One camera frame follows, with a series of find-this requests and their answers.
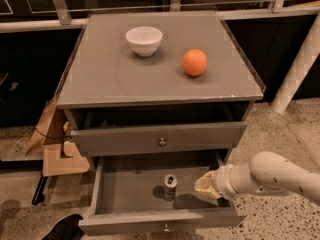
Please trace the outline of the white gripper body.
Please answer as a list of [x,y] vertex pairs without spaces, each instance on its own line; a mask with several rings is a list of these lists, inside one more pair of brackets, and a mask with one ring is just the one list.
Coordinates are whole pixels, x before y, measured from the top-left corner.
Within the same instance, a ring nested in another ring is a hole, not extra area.
[[213,188],[218,193],[219,197],[230,199],[235,196],[235,191],[231,185],[230,172],[232,165],[219,167],[213,177]]

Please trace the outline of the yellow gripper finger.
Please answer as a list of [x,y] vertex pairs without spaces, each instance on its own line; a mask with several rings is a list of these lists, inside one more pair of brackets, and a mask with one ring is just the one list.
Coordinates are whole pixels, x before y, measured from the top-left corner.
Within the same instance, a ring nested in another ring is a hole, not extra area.
[[209,172],[207,172],[205,175],[203,175],[200,180],[203,184],[209,184],[213,181],[214,177],[215,177],[215,170],[211,170]]
[[212,187],[211,183],[200,183],[196,182],[194,184],[194,189],[196,192],[204,195],[208,198],[219,199],[220,194]]

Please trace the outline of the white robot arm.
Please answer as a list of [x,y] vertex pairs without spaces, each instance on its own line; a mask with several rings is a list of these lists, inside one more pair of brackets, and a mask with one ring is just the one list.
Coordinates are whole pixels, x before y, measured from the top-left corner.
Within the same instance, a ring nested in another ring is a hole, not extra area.
[[[289,72],[272,101],[283,113],[320,54],[320,14],[311,26]],[[320,174],[305,170],[283,156],[262,151],[247,163],[225,165],[199,178],[194,189],[213,199],[232,199],[241,194],[283,195],[296,193],[320,205]]]

